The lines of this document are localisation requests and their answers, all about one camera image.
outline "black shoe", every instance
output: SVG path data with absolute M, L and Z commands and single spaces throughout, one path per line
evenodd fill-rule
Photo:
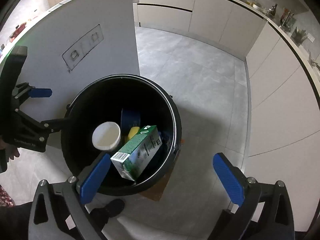
M 104 209 L 107 211 L 109 217 L 112 218 L 119 215 L 123 211 L 124 205 L 124 201 L 120 198 L 117 198 L 107 204 Z

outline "green milk carton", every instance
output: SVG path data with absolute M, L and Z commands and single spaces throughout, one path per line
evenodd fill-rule
M 156 125 L 147 125 L 131 138 L 111 161 L 121 177 L 135 181 L 162 145 Z

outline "white paper cup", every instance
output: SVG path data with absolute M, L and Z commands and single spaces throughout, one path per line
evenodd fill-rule
M 92 134 L 92 144 L 99 150 L 114 150 L 121 139 L 120 127 L 115 122 L 100 124 Z

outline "pants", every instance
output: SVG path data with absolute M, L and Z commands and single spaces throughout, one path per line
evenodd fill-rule
M 5 240 L 28 240 L 28 226 L 32 202 L 11 208 L 0 207 L 0 239 Z M 64 202 L 58 201 L 59 211 L 62 219 L 69 216 L 68 209 Z M 109 215 L 104 208 L 95 208 L 90 212 L 90 216 L 100 230 L 108 222 Z M 76 227 L 68 230 L 67 224 L 63 230 L 76 240 L 82 240 Z

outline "black trash can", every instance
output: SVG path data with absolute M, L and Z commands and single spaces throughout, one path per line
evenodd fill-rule
M 100 153 L 92 144 L 94 129 L 107 121 L 120 125 L 122 108 L 139 111 L 141 126 L 156 125 L 163 137 L 163 146 L 136 182 L 122 178 L 111 164 L 98 191 L 105 195 L 132 195 L 152 187 L 172 167 L 181 141 L 178 109 L 159 85 L 135 75 L 107 76 L 83 89 L 66 112 L 71 122 L 61 131 L 61 146 L 74 176 Z

